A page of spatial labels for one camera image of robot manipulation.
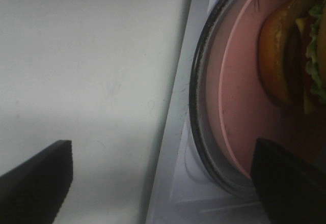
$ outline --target white countertop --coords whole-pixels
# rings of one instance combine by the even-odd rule
[[[73,140],[55,223],[141,223],[190,0],[0,0],[0,174]]]

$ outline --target green lettuce leaf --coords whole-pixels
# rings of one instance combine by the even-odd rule
[[[313,79],[313,85],[310,89],[310,92],[314,95],[317,95],[321,103],[326,104],[326,89],[319,76],[318,63],[317,63],[317,35],[319,31],[319,26],[322,17],[322,10],[324,8],[324,5],[325,5],[325,1],[320,5],[315,5],[309,11],[309,14],[312,17],[316,18],[316,22],[311,25],[310,36],[312,40],[307,47],[307,53],[306,53],[307,58],[311,59],[311,61],[307,63],[306,71],[309,75],[311,75]]]

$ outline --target pink plate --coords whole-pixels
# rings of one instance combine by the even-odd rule
[[[216,33],[206,77],[209,123],[218,146],[250,177],[258,137],[312,162],[326,138],[325,113],[276,106],[259,80],[257,44],[266,17],[289,0],[237,0]]]

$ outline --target black object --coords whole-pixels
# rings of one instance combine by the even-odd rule
[[[1,224],[53,223],[72,181],[71,141],[57,141],[0,177]]]
[[[272,223],[326,223],[326,174],[312,165],[257,139],[251,177]]]
[[[195,145],[212,179],[229,193],[248,200],[258,199],[250,179],[232,166],[211,132],[206,110],[206,70],[211,45],[236,0],[219,0],[209,15],[199,38],[189,83],[189,115]]]

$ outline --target burger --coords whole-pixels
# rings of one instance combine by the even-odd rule
[[[290,0],[263,24],[258,66],[265,90],[306,114],[326,106],[325,1]]]

